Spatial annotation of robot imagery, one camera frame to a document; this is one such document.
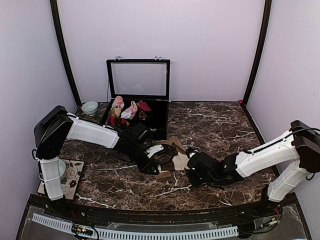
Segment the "cream brown block sock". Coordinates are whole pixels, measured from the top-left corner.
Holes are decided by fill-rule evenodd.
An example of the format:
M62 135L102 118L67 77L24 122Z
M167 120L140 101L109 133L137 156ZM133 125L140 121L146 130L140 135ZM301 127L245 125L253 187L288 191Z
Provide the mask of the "cream brown block sock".
M187 155L180 152L177 153L168 163L161 164L158 167L159 174L155 176L156 179L170 177L171 172L185 171L190 168L187 166L189 158Z

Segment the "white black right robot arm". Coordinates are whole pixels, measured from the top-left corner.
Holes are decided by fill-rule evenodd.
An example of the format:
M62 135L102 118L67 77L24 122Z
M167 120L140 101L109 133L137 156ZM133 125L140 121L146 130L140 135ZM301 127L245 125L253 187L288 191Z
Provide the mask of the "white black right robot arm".
M255 205L255 213L266 217L302 180L310 180L320 171L320 130L300 120L279 137L250 150L233 153L218 161L205 152L187 150L186 175L193 187L202 184L223 189L252 174L290 161L279 177L266 187L264 199Z

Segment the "tan ribbed sock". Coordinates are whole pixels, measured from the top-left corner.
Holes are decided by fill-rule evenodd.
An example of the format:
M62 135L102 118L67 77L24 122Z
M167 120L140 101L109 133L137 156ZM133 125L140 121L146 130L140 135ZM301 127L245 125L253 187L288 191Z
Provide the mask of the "tan ribbed sock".
M186 154L186 148L176 136L158 142L157 145L162 145L163 150L155 153L153 158L160 165L169 164L171 162L185 163L189 160Z

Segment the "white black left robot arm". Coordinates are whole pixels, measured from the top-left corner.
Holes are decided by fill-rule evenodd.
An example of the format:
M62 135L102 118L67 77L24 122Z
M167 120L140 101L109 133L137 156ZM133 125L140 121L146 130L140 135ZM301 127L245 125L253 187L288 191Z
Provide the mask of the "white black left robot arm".
M67 218L71 213L70 206L62 200L64 193L59 166L65 141L81 141L116 150L134 162L141 173L160 173L153 156L161 148L147 149L144 146L152 133L141 123L129 128L101 125L79 118L58 105L34 127L33 134L35 148L31 154L38 162L39 179L44 185L44 194L53 201L51 210L60 218Z

